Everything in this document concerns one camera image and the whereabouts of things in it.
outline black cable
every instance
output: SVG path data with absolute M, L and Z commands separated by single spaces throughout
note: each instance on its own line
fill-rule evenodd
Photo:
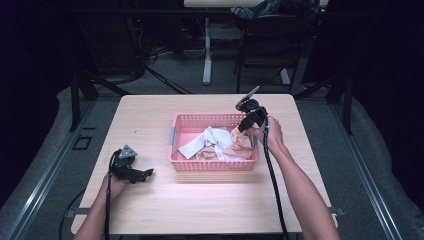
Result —
M 109 240 L 109 219 L 110 219 L 110 196 L 111 196 L 111 190 L 110 190 L 110 182 L 112 179 L 112 163 L 113 159 L 121 152 L 121 149 L 116 150 L 109 160 L 109 171 L 107 172 L 107 190 L 106 190 L 106 210 L 105 210 L 105 226 L 103 230 L 103 234 L 106 240 Z
M 134 82 L 135 80 L 139 79 L 141 76 L 143 76 L 143 73 L 134 73 L 132 76 L 125 78 L 125 79 L 120 79 L 120 80 L 108 80 L 106 78 L 105 79 L 108 82 L 112 83 L 113 85 L 121 85 L 121 84 L 125 84 L 125 83 Z M 96 85 L 102 85 L 101 83 L 98 83 L 93 79 L 91 79 L 91 82 L 93 84 L 96 84 Z
M 157 48 L 151 49 L 149 52 L 149 55 L 147 56 L 146 64 L 144 67 L 155 64 L 158 59 L 159 59 L 159 54 L 158 54 Z
M 285 239 L 290 240 L 290 237 L 286 228 L 286 223 L 284 221 L 283 209 L 281 207 L 280 193 L 278 191 L 277 180 L 275 179 L 274 169 L 272 168 L 271 159 L 269 157 L 268 131 L 269 131 L 268 118 L 265 118 L 265 129 L 264 129 L 264 140 L 263 140 L 265 158 L 268 164 L 269 173 L 271 175 L 272 185 L 274 186 L 275 198 L 277 200 L 277 207 L 278 207 L 278 215 L 280 217 L 280 224 L 281 224 L 281 228 L 283 229 L 283 235 Z
M 167 85 L 168 87 L 174 89 L 175 91 L 177 91 L 178 93 L 181 94 L 193 94 L 192 92 L 190 92 L 189 90 L 181 87 L 180 85 L 178 85 L 177 83 L 171 81 L 170 79 L 162 76 L 161 74 L 159 74 L 158 72 L 154 71 L 153 69 L 149 68 L 148 66 L 146 66 L 146 70 L 149 71 L 153 76 L 155 76 L 157 79 L 159 79 L 163 84 Z
M 72 201 L 71 201 L 71 203 L 69 203 L 69 205 L 68 205 L 68 207 L 66 208 L 66 212 L 65 212 L 65 214 L 63 215 L 63 218 L 62 218 L 62 220 L 60 221 L 60 225 L 59 225 L 59 240 L 62 240 L 62 230 L 63 230 L 63 224 L 64 224 L 64 222 L 65 222 L 65 218 L 66 218 L 66 215 L 68 214 L 68 212 L 69 212 L 69 209 L 71 208 L 71 206 L 72 206 L 72 204 L 74 204 L 74 202 L 85 192 L 85 189 L 86 188 L 84 188 L 81 192 L 79 192 L 75 197 L 74 197 L 74 199 L 72 199 Z

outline cable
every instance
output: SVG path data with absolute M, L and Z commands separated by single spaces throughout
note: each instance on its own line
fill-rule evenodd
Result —
M 115 156 L 117 156 L 121 152 L 121 149 L 116 150 L 109 160 L 109 171 L 107 172 L 107 190 L 106 190 L 106 213 L 105 213 L 105 226 L 103 230 L 103 234 L 106 240 L 109 240 L 109 219 L 110 219 L 110 197 L 111 197 L 111 179 L 112 179 L 112 163 Z
M 198 18 L 196 18 L 196 22 L 197 22 L 197 25 L 200 28 L 200 31 L 202 31 L 203 37 L 206 37 L 205 31 L 203 31 L 203 27 L 200 24 L 200 21 L 199 21 Z M 190 56 L 189 54 L 187 54 L 188 51 L 202 51 L 202 52 L 200 54 L 198 54 L 197 56 Z M 205 51 L 206 51 L 206 47 L 204 47 L 203 49 L 198 49 L 198 50 L 188 50 L 188 49 L 185 49 L 183 52 L 184 52 L 184 55 L 186 57 L 191 58 L 191 59 L 195 59 L 195 58 L 198 58 L 198 57 L 202 56 Z
M 141 76 L 143 76 L 143 73 L 135 73 L 135 74 L 133 74 L 133 76 L 131 76 L 129 78 L 125 78 L 125 79 L 120 79 L 120 80 L 109 80 L 109 79 L 106 79 L 106 80 L 108 82 L 114 84 L 114 85 L 120 85 L 120 84 L 134 82 L 135 80 L 139 79 Z
M 271 175 L 272 185 L 274 186 L 275 198 L 277 200 L 277 207 L 278 207 L 278 215 L 280 217 L 280 224 L 281 224 L 281 228 L 283 229 L 283 235 L 285 239 L 290 240 L 290 237 L 286 228 L 286 223 L 284 221 L 283 209 L 281 207 L 280 193 L 278 191 L 277 180 L 275 179 L 274 169 L 272 168 L 271 159 L 269 157 L 268 131 L 269 131 L 268 118 L 265 118 L 265 129 L 264 129 L 264 140 L 263 140 L 265 158 L 268 164 L 269 173 Z
M 63 218 L 62 218 L 62 220 L 60 221 L 60 225 L 59 225 L 59 240 L 62 240 L 62 230 L 63 230 L 63 224 L 64 224 L 64 222 L 65 222 L 65 218 L 66 218 L 66 215 L 68 214 L 68 212 L 69 212 L 69 209 L 71 208 L 71 206 L 72 206 L 72 204 L 74 204 L 74 202 L 85 192 L 85 189 L 86 188 L 84 188 L 81 192 L 79 192 L 78 194 L 77 194 L 77 196 L 75 196 L 74 197 L 74 199 L 72 199 L 72 201 L 71 201 L 71 203 L 69 203 L 69 205 L 68 205 L 68 207 L 66 208 L 66 212 L 65 212 L 65 214 L 63 215 Z
M 175 91 L 177 91 L 178 93 L 181 94 L 193 94 L 192 92 L 190 92 L 189 90 L 181 87 L 180 85 L 178 85 L 177 83 L 169 80 L 168 78 L 162 76 L 161 74 L 159 74 L 158 72 L 154 71 L 153 69 L 149 68 L 148 66 L 146 66 L 146 70 L 149 71 L 153 76 L 155 76 L 157 79 L 159 79 L 163 84 L 167 85 L 168 87 L 174 89 Z

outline basket handle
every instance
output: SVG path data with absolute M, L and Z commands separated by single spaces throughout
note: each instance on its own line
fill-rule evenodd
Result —
M 171 128 L 171 134 L 169 135 L 169 145 L 174 144 L 174 137 L 175 137 L 175 127 Z

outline white cloth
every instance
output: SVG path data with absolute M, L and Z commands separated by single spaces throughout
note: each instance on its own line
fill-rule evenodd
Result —
M 231 133 L 226 128 L 207 127 L 205 131 L 191 142 L 178 148 L 181 154 L 187 159 L 192 158 L 205 146 L 215 145 L 214 150 L 219 160 L 243 160 L 237 156 L 230 156 L 224 153 L 224 149 L 233 145 Z

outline dark background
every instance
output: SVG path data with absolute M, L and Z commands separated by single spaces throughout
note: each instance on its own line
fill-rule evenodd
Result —
M 122 18 L 103 19 L 107 24 L 87 18 L 77 22 L 51 15 L 46 10 L 51 4 L 69 7 L 79 2 L 21 0 L 0 7 L 0 129 L 2 159 L 6 163 L 0 180 L 1 205 L 37 154 L 58 111 L 56 94 L 70 86 L 76 69 L 109 74 L 142 71 Z M 119 6 L 112 0 L 101 4 Z M 347 21 L 324 20 L 304 82 L 323 81 L 344 71 L 352 74 L 354 97 L 380 129 L 392 156 L 393 173 L 423 210 L 423 9 L 406 1 L 331 0 L 327 13 L 332 12 L 376 15 L 372 21 L 357 21 L 354 17 Z M 169 20 L 154 23 L 161 34 L 179 41 L 175 29 L 187 24 L 186 20 L 177 19 L 173 27 L 167 28 L 160 27 Z M 112 31 L 122 33 L 122 38 L 108 38 Z M 178 51 L 178 41 L 166 44 Z M 100 56 L 99 52 L 108 55 Z

